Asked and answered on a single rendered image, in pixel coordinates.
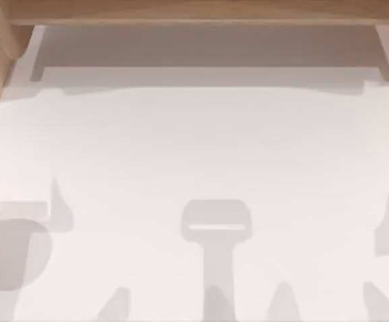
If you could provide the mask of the pale wooden shelf unit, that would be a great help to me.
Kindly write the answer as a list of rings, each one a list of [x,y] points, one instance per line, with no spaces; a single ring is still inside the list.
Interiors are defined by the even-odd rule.
[[[388,25],[389,0],[0,0],[0,97],[37,25]]]

